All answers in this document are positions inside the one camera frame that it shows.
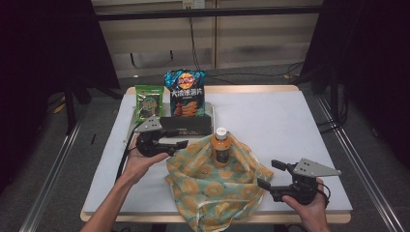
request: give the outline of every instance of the green snack package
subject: green snack package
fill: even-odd
[[[136,123],[144,122],[152,115],[162,116],[163,86],[135,85]]]

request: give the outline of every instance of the snack bag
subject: snack bag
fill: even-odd
[[[162,116],[163,86],[135,85],[136,123],[144,122],[152,115]]]
[[[165,87],[170,92],[171,116],[205,115],[205,71],[178,70],[167,72]]]

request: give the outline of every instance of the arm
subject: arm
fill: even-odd
[[[136,146],[136,138],[131,148]],[[147,173],[150,166],[168,158],[167,153],[161,153],[151,158],[141,155],[137,149],[130,150],[123,175],[114,184],[108,196],[97,211],[91,216],[81,231],[111,231],[112,225],[120,212],[121,207],[131,187]]]
[[[323,191],[323,181],[316,178],[319,183],[318,189]],[[293,197],[285,195],[282,200],[292,207],[301,217],[302,225],[309,232],[331,231],[326,220],[325,198],[322,194],[316,193],[313,201],[308,205],[301,205]]]

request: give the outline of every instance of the juice bottle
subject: juice bottle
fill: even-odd
[[[212,159],[216,167],[225,167],[229,161],[229,149],[232,139],[227,135],[225,128],[218,128],[211,139]]]

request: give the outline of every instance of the yellow patterned fabric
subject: yellow patterned fabric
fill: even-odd
[[[191,143],[166,161],[169,175],[165,180],[178,211],[193,231],[223,231],[232,220],[250,216],[264,192],[257,178],[269,182],[274,175],[231,133],[228,164],[215,167],[212,136]]]

